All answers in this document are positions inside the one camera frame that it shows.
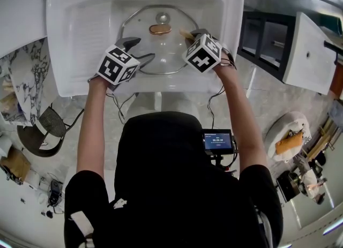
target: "person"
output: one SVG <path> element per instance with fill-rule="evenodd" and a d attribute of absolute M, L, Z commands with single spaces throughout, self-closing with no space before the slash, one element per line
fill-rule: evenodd
<path fill-rule="evenodd" d="M 229 60 L 225 53 L 222 57 L 222 63 Z M 140 93 L 128 110 L 118 146 L 115 200 L 109 203 L 103 130 L 108 83 L 94 78 L 80 130 L 77 173 L 65 192 L 66 247 L 278 246 L 282 211 L 261 131 L 235 68 L 217 65 L 214 70 L 226 91 L 240 154 L 239 180 L 211 164 L 197 108 L 186 96 L 164 93 L 162 111 L 156 112 L 148 94 Z M 262 214 L 269 222 L 266 229 L 259 222 Z"/>
<path fill-rule="evenodd" d="M 319 188 L 324 185 L 327 179 L 317 179 L 315 172 L 311 169 L 308 161 L 303 156 L 299 154 L 295 155 L 293 160 L 299 168 L 300 181 L 303 183 L 307 196 L 316 204 L 322 204 L 325 193 L 319 193 Z"/>

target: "marble pattern surface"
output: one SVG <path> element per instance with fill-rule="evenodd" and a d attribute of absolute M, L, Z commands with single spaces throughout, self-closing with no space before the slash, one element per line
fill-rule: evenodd
<path fill-rule="evenodd" d="M 23 46 L 1 59 L 6 63 L 16 96 L 29 124 L 34 124 L 58 95 L 48 40 Z"/>
<path fill-rule="evenodd" d="M 313 135 L 313 133 L 317 131 L 319 124 L 326 117 L 327 111 L 331 105 L 331 100 L 327 96 L 321 96 L 309 90 L 285 85 L 240 56 L 237 56 L 236 65 L 241 83 L 252 106 L 256 121 L 261 128 L 263 137 L 265 137 L 274 121 L 289 111 L 300 111 L 304 113 L 309 121 L 311 134 Z M 119 96 L 120 103 L 129 96 L 130 95 Z M 188 96 L 198 107 L 202 126 L 210 127 L 212 118 L 207 109 L 207 102 L 211 95 L 189 93 Z M 124 114 L 126 114 L 132 101 L 133 98 L 123 106 L 122 111 Z M 76 96 L 73 98 L 57 97 L 53 103 L 53 108 L 64 119 L 64 122 L 70 125 L 85 106 L 85 102 L 86 96 Z M 215 114 L 214 125 L 222 129 L 231 129 L 231 119 L 234 118 L 230 117 L 226 96 L 220 95 L 215 97 L 212 100 L 211 106 Z M 123 125 L 118 117 L 118 109 L 114 105 L 113 100 L 109 97 L 107 97 L 105 101 L 104 118 L 105 169 L 115 170 L 118 143 Z M 79 121 L 74 128 L 67 132 L 63 146 L 57 155 L 45 159 L 32 155 L 27 150 L 24 150 L 24 154 L 31 162 L 33 169 L 42 175 L 52 172 L 63 181 L 68 167 L 76 165 L 77 143 L 81 120 L 82 116 L 79 118 Z M 22 147 L 15 128 L 10 125 L 0 125 L 0 128 L 4 131 L 8 131 L 8 134 L 11 136 L 16 146 L 19 148 Z M 57 141 L 51 138 L 48 142 L 53 144 Z M 231 156 L 227 156 L 224 161 L 230 162 L 231 159 Z M 287 164 L 275 163 L 272 160 L 268 161 L 274 178 L 288 168 Z M 238 159 L 233 164 L 232 169 L 239 171 Z"/>

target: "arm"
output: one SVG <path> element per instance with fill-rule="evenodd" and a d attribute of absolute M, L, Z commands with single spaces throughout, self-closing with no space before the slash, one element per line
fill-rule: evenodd
<path fill-rule="evenodd" d="M 103 178 L 105 139 L 103 110 L 108 83 L 101 77 L 90 81 L 77 149 L 76 172 L 93 171 Z"/>
<path fill-rule="evenodd" d="M 221 79 L 229 104 L 232 129 L 240 154 L 241 172 L 248 166 L 267 166 L 262 134 L 255 121 L 250 103 L 238 79 L 237 71 L 231 66 L 214 68 Z"/>

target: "sink basin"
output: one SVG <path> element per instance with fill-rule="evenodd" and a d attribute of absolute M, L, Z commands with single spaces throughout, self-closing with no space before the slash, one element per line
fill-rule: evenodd
<path fill-rule="evenodd" d="M 173 5 L 144 10 L 132 18 L 123 30 L 123 37 L 141 38 L 130 54 L 140 56 L 153 52 L 154 61 L 144 71 L 168 73 L 180 69 L 186 50 L 180 29 L 208 29 L 236 55 L 244 0 L 47 0 L 47 32 L 51 64 L 61 96 L 88 93 L 87 79 L 94 75 L 103 52 L 115 43 L 122 24 L 147 5 Z M 152 35 L 156 15 L 167 13 L 171 31 Z M 190 66 L 177 73 L 151 75 L 137 72 L 136 77 L 119 86 L 116 93 L 189 91 L 216 93 L 221 87 L 215 73 L 201 74 Z"/>

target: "black shirt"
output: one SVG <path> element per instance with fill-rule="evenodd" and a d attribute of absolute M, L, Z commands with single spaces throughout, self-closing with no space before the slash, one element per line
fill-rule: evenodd
<path fill-rule="evenodd" d="M 211 164 L 202 127 L 193 116 L 160 112 L 131 118 L 118 148 L 115 201 L 103 179 L 81 171 L 65 194 L 66 247 L 84 237 L 72 213 L 91 222 L 95 247 L 211 245 L 266 247 L 257 207 L 271 225 L 274 247 L 282 235 L 282 211 L 269 170 L 247 167 L 236 179 Z M 123 199 L 127 203 L 114 209 Z"/>

